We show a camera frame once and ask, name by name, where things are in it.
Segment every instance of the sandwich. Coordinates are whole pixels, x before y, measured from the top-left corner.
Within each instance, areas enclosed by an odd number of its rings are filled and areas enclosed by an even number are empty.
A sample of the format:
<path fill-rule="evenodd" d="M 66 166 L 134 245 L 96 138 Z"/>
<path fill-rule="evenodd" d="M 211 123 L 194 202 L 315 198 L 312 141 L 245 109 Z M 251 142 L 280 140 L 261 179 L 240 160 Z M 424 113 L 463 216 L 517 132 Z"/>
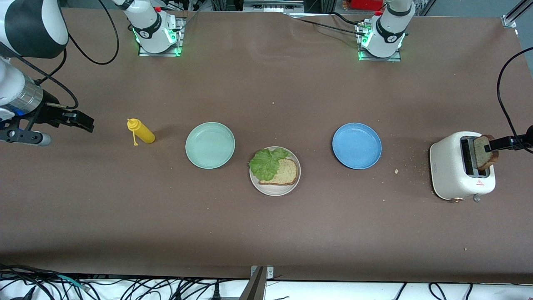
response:
<path fill-rule="evenodd" d="M 255 153 L 249 166 L 259 184 L 293 185 L 298 178 L 298 167 L 289 156 L 290 152 L 282 148 L 262 149 Z"/>

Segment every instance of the blue plate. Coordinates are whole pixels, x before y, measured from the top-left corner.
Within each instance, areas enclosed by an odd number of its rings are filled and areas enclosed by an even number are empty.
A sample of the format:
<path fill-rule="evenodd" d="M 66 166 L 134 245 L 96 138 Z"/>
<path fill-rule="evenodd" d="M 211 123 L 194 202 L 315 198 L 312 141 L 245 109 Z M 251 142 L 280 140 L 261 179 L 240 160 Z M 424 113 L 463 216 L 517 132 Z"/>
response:
<path fill-rule="evenodd" d="M 348 168 L 367 169 L 379 160 L 381 141 L 372 128 L 361 123 L 348 123 L 335 132 L 333 153 Z"/>

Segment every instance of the red object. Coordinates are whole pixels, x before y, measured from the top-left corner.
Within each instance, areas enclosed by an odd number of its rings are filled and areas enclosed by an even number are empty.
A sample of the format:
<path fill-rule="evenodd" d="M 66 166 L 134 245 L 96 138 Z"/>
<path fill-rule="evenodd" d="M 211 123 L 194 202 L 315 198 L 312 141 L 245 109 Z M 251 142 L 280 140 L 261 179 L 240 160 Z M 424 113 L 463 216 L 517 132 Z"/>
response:
<path fill-rule="evenodd" d="M 352 0 L 353 9 L 365 11 L 378 11 L 383 6 L 383 0 Z"/>

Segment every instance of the white plate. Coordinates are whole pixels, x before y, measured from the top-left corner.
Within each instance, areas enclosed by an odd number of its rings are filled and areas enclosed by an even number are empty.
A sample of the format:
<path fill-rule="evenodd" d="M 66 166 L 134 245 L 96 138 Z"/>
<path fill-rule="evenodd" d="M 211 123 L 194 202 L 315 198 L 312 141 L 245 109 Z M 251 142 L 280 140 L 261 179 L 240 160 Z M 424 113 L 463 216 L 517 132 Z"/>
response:
<path fill-rule="evenodd" d="M 298 168 L 298 176 L 296 177 L 296 182 L 293 185 L 263 185 L 259 184 L 259 179 L 255 177 L 255 175 L 252 173 L 252 170 L 250 169 L 250 180 L 252 180 L 252 184 L 255 186 L 255 188 L 257 188 L 258 191 L 268 196 L 283 196 L 285 194 L 288 194 L 290 191 L 294 190 L 298 182 L 300 182 L 300 176 L 302 174 L 302 167 L 300 167 L 300 162 L 296 158 L 296 155 L 294 155 L 294 153 L 292 153 L 289 149 L 278 146 L 267 147 L 266 149 L 273 151 L 276 148 L 281 148 L 289 151 L 290 156 L 288 156 L 287 158 L 293 160 L 296 163 L 296 167 Z"/>

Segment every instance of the yellow bottle cap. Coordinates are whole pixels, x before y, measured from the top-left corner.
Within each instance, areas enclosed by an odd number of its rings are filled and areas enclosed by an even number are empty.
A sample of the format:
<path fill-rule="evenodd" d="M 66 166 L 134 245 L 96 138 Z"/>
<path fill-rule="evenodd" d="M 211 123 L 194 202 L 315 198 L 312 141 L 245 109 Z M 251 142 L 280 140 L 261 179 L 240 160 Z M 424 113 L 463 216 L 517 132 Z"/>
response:
<path fill-rule="evenodd" d="M 139 130 L 141 128 L 141 121 L 137 119 L 128 119 L 128 129 L 131 131 Z"/>

